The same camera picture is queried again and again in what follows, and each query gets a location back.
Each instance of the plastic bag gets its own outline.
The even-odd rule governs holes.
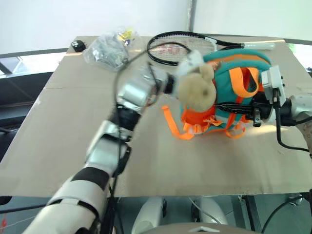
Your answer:
[[[118,31],[98,37],[83,52],[84,59],[89,64],[96,64],[111,71],[128,62],[129,59],[142,51],[140,36],[133,29]]]

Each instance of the racket handle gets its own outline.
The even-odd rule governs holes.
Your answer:
[[[253,49],[253,50],[273,50],[275,48],[275,43],[273,42],[266,42],[266,43],[244,42],[242,43],[242,45],[246,49]]]

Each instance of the window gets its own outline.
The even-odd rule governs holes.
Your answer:
[[[53,72],[56,70],[65,54],[66,52],[20,56],[18,57],[20,59],[20,64],[15,72]]]
[[[312,68],[312,45],[288,44],[288,46],[304,68]]]
[[[34,73],[53,72],[56,70],[65,54],[66,52],[60,52],[0,58],[0,63],[5,69],[0,72],[0,78]]]

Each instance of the stuffed toy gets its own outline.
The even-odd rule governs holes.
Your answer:
[[[178,86],[178,99],[181,105],[196,112],[210,109],[216,98],[214,75],[214,68],[205,63],[181,76]]]

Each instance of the table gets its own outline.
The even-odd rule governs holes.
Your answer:
[[[78,37],[90,44],[96,37]],[[266,51],[279,64],[286,95],[311,91],[311,78],[287,44],[276,38],[217,37],[221,40],[276,40]],[[129,67],[138,74],[147,56]],[[156,64],[173,71],[173,67]],[[70,48],[26,117],[0,163],[0,195],[51,196],[84,164],[86,149],[112,108],[114,73],[85,63]],[[311,159],[278,145],[275,126],[250,127],[237,140],[207,134],[183,141],[172,136],[161,106],[179,122],[178,101],[161,96],[136,127],[133,148],[116,196],[234,195],[308,191]],[[306,147],[300,132],[282,129],[283,141]]]

